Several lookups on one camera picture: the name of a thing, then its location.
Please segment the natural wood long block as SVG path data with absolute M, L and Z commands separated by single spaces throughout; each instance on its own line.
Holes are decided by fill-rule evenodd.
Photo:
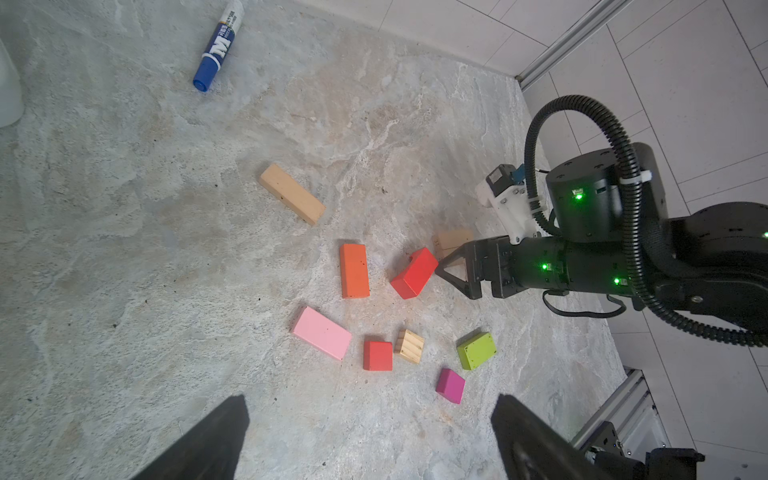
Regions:
M 259 183 L 309 225 L 316 225 L 326 207 L 277 164 L 271 164 Z

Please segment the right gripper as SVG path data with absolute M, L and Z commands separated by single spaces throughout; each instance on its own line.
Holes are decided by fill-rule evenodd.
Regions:
M 470 264 L 466 264 L 471 247 Z M 577 243 L 560 237 L 525 238 L 518 244 L 507 236 L 436 246 L 435 274 L 470 300 L 482 297 L 482 281 L 492 295 L 508 298 L 524 290 L 556 290 L 632 297 L 628 267 L 618 243 Z M 448 272 L 465 265 L 465 279 Z

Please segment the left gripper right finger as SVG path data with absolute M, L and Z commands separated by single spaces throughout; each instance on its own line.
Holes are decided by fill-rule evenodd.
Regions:
M 512 395 L 498 397 L 491 425 L 508 479 L 609 479 Z

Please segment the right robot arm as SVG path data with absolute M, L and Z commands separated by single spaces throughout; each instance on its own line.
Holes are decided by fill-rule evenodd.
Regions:
M 496 298 L 528 289 L 629 298 L 634 293 L 621 245 L 618 162 L 609 148 L 583 154 L 546 176 L 558 236 L 508 236 L 465 243 L 437 275 L 470 299 L 487 281 Z M 745 333 L 767 331 L 767 208 L 730 202 L 672 217 L 663 182 L 642 187 L 640 253 L 649 291 L 665 307 L 709 315 Z

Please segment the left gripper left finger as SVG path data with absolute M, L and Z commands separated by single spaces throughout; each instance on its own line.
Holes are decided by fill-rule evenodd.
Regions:
M 230 396 L 134 479 L 232 480 L 249 423 L 245 397 Z

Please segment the lime green block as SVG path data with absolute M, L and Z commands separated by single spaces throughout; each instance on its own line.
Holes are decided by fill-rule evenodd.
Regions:
M 497 354 L 497 348 L 490 333 L 479 333 L 457 347 L 457 353 L 464 370 L 475 370 Z

